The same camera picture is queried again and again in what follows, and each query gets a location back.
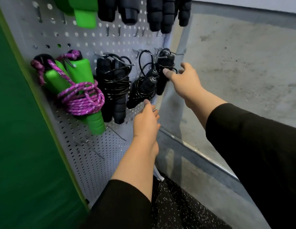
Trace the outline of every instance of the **person's left hand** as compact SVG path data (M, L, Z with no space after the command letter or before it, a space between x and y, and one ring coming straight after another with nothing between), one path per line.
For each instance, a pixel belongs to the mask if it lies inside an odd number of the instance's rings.
M133 124L133 139L140 140L149 146L154 154L158 154L159 146L156 142L160 124L158 124L159 111L151 105L149 100L144 100L144 109L135 116Z

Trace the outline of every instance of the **yellow-green edge trim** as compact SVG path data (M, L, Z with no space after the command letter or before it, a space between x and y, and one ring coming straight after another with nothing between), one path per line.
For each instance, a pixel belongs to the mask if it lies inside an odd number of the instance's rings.
M73 171L72 171L72 169L70 167L69 162L67 161L66 155L65 155L65 153L64 153L64 151L62 149L62 146L61 146L61 144L60 144L60 142L59 142L59 140L57 138L57 135L55 133L55 130L54 130L52 124L51 124L51 121L50 121L48 115L46 114L46 111L45 111L45 109L44 109L44 107L43 107L43 105L41 103L39 95L37 94L37 91L35 89L34 81L32 80L28 70L25 67L23 57L22 57L22 55L21 55L21 53L19 51L18 46L16 45L16 42L14 41L14 38L13 38L11 32L10 32L8 24L6 23L6 20L5 20L4 15L3 15L2 11L1 11L1 8L0 8L0 26L1 26L2 30L3 30L3 32L4 32L6 40L9 43L9 46L10 46L10 48L11 48L11 50L12 50L12 52L13 52L15 58L16 58L16 61L17 61L18 65L19 65L19 67L20 67L20 70L23 73L23 75L25 77L25 80L27 81L27 83L29 85L29 88L31 89L31 91L33 93L33 96L34 96L34 98L36 100L36 103L38 104L38 107L39 107L39 109L40 109L40 111L42 113L42 116L43 116L43 118L44 118L44 120L45 120L45 122L46 122L46 124L47 124L47 126L49 128L49 131L51 132L51 135L54 138L54 141L55 141L55 144L56 144L56 146L58 148L59 154L60 154L60 156L61 156L61 158L62 158L62 160L63 160L63 162L64 162L64 164L66 166L66 169L68 170L68 172L70 174L70 177L71 177L71 179L73 181L73 184L74 184L74 186L75 186L75 188L76 188L76 190L78 192L78 195L79 195L81 201L83 202L83 204L85 205L86 210L89 211L89 207L88 207L88 205L87 205L87 203L85 201L85 197L83 196L83 194L81 192L81 189L80 189L80 187L79 187L79 185L78 185L78 183L76 181L76 178L74 176L74 173L73 173Z

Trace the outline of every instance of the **pegboard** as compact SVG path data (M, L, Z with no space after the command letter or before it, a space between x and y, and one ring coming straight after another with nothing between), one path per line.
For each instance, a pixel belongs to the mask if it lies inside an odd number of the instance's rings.
M130 80L134 80L139 76L140 69L132 49L148 49L154 53L154 48L162 47L167 38L149 30L146 0L140 0L140 3L138 23L135 26L124 25L116 12L113 23L102 22L96 17L95 29L78 27L75 18L58 10L53 0L0 0L0 7L35 80L37 75L30 67L30 61L36 55L46 53L56 58L71 49L80 50L83 57L90 61L93 74L97 61L95 54L110 52L128 56L135 64L129 75ZM150 62L150 59L150 55L144 54L142 66ZM143 104L127 110L123 124L117 125L112 121L106 124L104 134L96 136L91 134L88 126L62 109L57 109L44 96L38 83L36 85L82 193L92 203L101 194L128 149L133 137L133 118Z

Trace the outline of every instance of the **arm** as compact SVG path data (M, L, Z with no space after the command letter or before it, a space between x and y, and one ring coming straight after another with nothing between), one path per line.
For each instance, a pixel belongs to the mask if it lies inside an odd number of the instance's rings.
M272 228L296 221L296 128L242 110L204 90L191 65L164 71Z
M151 228L158 110L148 100L135 116L133 140L81 228Z

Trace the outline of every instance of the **hand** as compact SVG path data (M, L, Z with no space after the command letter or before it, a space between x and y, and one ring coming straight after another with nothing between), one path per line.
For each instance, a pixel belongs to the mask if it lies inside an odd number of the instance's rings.
M191 108L190 99L203 88L196 70L189 63L182 62L181 67L183 67L183 69L179 70L181 75L166 68L163 69L163 73L172 81L175 91L185 100L186 106Z
M159 151L156 142L160 124L158 124L159 111L151 105L149 100L144 100L144 109L135 116L133 123L133 140L140 140L143 146L149 146L149 149L155 153Z

